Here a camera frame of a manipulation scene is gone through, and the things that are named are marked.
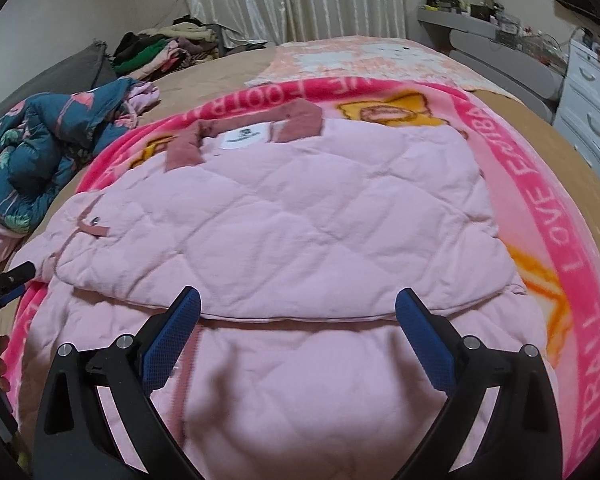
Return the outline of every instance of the pile of clothes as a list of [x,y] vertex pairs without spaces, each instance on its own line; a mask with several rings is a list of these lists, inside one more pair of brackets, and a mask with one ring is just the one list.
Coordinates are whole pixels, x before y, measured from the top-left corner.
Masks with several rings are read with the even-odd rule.
[[159,97],[150,82],[119,78],[73,95],[33,95],[0,119],[0,262],[76,173],[138,126]]
[[113,69],[118,76],[156,81],[161,77],[184,70],[228,54],[254,48],[265,43],[247,43],[228,49],[222,38],[222,27],[205,24],[189,15],[174,20],[173,25],[148,28],[124,35],[113,55]]

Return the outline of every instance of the printed logo on label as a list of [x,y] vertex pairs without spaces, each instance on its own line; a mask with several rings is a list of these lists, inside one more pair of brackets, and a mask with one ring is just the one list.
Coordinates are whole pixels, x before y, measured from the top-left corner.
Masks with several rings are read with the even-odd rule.
[[245,128],[238,128],[222,134],[222,150],[244,148],[258,142],[269,142],[270,123],[258,123]]

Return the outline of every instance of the beige bed sheet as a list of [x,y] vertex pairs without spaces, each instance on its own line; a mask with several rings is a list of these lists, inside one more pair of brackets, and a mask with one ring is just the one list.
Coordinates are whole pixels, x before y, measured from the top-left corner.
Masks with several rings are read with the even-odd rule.
[[[245,88],[274,59],[275,49],[266,48],[227,56],[168,75],[157,82],[161,103],[141,118],[141,124],[173,114]],[[600,250],[600,181],[569,143],[552,126],[519,102],[486,91],[474,92],[497,114],[515,127],[552,168],[580,208]],[[45,220],[33,233],[42,232],[53,213],[74,193],[83,172],[65,187],[53,202]],[[9,333],[16,303],[0,313],[0,333]]]

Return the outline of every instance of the metal screw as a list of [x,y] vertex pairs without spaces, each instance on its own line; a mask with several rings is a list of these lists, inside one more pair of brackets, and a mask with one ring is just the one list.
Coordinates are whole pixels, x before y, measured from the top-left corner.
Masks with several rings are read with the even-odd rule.
[[133,344],[133,342],[134,339],[131,336],[121,335],[116,341],[116,346],[124,350],[125,348],[129,348]]
[[60,345],[58,355],[60,357],[67,357],[71,353],[71,350],[73,350],[72,346],[69,343],[64,343],[63,345]]
[[538,348],[533,345],[524,345],[522,350],[528,357],[538,357],[538,354],[540,353]]
[[462,342],[469,350],[477,350],[480,348],[480,340],[472,335],[465,337]]

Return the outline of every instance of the bed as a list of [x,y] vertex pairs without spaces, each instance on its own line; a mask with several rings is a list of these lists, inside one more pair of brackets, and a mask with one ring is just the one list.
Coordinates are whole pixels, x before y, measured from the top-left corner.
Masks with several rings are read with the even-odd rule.
[[[162,102],[141,118],[141,125],[184,114],[188,110],[220,96],[248,88],[248,82],[253,81],[275,62],[280,48],[284,47],[267,48],[225,57],[161,79],[158,87]],[[600,252],[600,181],[593,171],[556,130],[520,102],[491,91],[475,90],[473,94],[522,134],[549,166],[582,213]],[[45,221],[32,237],[36,237],[45,229],[54,212],[75,192],[86,171],[88,169],[80,172],[62,191],[52,205]],[[11,331],[16,308],[17,305],[13,303],[0,313],[0,332],[9,333]],[[558,332],[560,330],[567,331],[571,329],[573,319],[569,312],[562,312],[560,319],[554,320],[554,323],[561,326],[561,328],[558,327]],[[580,341],[578,347],[586,348],[586,343]],[[581,437],[582,449],[586,448],[588,451],[594,442],[585,442],[586,434]],[[577,442],[575,436],[572,435],[570,438]],[[575,465],[577,464],[572,462],[568,468],[573,469]]]

